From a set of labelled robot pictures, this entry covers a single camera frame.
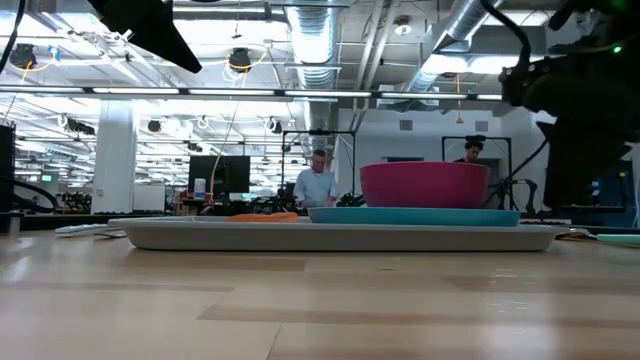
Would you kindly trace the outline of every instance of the computer monitor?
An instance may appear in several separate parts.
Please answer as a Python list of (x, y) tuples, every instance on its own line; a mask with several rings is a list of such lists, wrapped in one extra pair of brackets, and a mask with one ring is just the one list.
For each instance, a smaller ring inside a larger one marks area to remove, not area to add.
[[(211, 172), (217, 156), (191, 156), (189, 158), (188, 191), (193, 193), (195, 179), (207, 181), (206, 191), (211, 188)], [(216, 194), (248, 193), (251, 173), (250, 156), (221, 156), (216, 168), (213, 191)]]

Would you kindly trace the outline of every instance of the white pillar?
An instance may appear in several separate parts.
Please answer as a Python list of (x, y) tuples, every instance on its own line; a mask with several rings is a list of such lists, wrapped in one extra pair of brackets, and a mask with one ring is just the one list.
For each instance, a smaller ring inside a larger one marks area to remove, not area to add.
[(137, 140), (138, 119), (133, 101), (102, 101), (93, 179), (93, 214), (132, 212)]

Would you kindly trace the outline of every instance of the silver duct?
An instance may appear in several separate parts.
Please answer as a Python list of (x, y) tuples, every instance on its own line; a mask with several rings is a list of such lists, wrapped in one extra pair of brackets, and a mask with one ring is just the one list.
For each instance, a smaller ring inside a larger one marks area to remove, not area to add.
[[(295, 61), (300, 64), (333, 64), (336, 61), (338, 10), (324, 7), (289, 7), (287, 18), (291, 25), (291, 46)], [(331, 69), (299, 68), (298, 79), (304, 89), (333, 89), (336, 72)], [(329, 127), (329, 119), (336, 116), (337, 104), (307, 101), (304, 117), (307, 129)], [(314, 149), (326, 146), (327, 139), (312, 137)]]
[(284, 11), (269, 7), (201, 7), (174, 6), (174, 20), (229, 20), (229, 21), (266, 21), (286, 23)]
[[(503, 0), (490, 0), (489, 2), (493, 6), (498, 6)], [(482, 7), (480, 0), (456, 0), (451, 6), (451, 15), (444, 21), (447, 22), (444, 28), (444, 34), (427, 34), (425, 41), (430, 41), (430, 48), (424, 49), (427, 57), (424, 59), (426, 62), (429, 56), (437, 48), (441, 48), (447, 45), (459, 41), (465, 41), (471, 39), (473, 35), (480, 29), (480, 26), (487, 20), (489, 14)], [(433, 41), (433, 36), (438, 36), (438, 39)], [(411, 81), (405, 85), (405, 91), (413, 92), (426, 92), (431, 85), (436, 81), (439, 74), (423, 72), (422, 68), (418, 69)]]

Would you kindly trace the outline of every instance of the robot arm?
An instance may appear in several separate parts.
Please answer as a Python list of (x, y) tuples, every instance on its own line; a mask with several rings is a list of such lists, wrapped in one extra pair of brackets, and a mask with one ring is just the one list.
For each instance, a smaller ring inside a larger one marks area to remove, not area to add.
[(522, 30), (482, 0), (485, 9), (522, 42), (518, 64), (499, 80), (503, 100), (556, 116), (555, 125), (538, 124), (549, 141), (544, 203), (556, 208), (584, 188), (638, 142), (640, 125), (640, 3), (568, 0), (549, 21), (560, 29), (574, 12), (597, 11), (602, 25), (575, 44), (556, 48), (562, 56), (530, 62)]

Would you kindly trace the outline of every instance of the man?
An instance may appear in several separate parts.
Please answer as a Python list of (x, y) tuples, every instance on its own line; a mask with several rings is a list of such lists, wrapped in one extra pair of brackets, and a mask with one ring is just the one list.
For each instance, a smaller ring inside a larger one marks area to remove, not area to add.
[(462, 159), (458, 159), (454, 162), (475, 163), (478, 160), (478, 156), (480, 155), (480, 152), (482, 152), (484, 145), (481, 142), (473, 141), (467, 142), (464, 145), (464, 148), (467, 150), (466, 155)]
[(311, 168), (298, 175), (293, 194), (296, 202), (305, 209), (333, 206), (338, 200), (338, 184), (333, 174), (325, 170), (327, 154), (324, 150), (313, 152)]

